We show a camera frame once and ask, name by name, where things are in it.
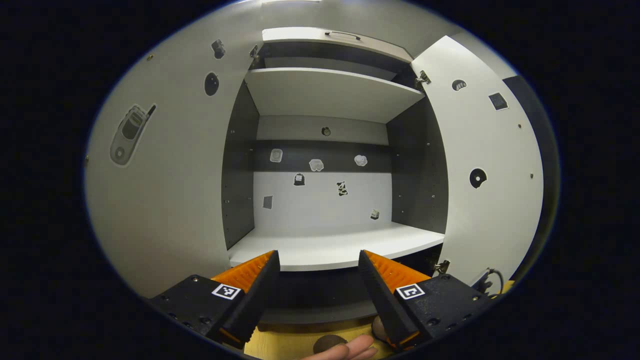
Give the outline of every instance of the cable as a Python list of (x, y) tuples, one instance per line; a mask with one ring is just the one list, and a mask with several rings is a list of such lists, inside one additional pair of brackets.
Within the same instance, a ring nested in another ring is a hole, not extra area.
[(504, 289), (504, 279), (502, 278), (502, 273), (501, 272), (499, 272), (496, 269), (489, 269), (489, 274), (490, 275), (494, 274), (494, 273), (498, 274), (498, 276), (500, 277), (500, 291), (498, 291), (498, 294), (501, 294), (502, 293), (502, 289)]

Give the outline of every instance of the drawer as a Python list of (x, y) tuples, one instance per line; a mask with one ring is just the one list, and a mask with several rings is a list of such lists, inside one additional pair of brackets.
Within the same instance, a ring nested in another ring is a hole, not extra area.
[(397, 45), (359, 34), (330, 29), (308, 27), (271, 28), (262, 30), (262, 39), (265, 44), (270, 42), (320, 42), (343, 45), (387, 55), (405, 63), (413, 61), (413, 58), (406, 50)]

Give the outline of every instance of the human hand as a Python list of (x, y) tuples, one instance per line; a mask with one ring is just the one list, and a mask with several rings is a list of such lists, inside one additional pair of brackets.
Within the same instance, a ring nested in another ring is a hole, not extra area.
[(360, 335), (346, 344), (335, 345), (329, 350), (300, 360), (367, 360), (378, 352), (378, 349), (370, 347), (371, 345), (373, 345), (371, 336)]

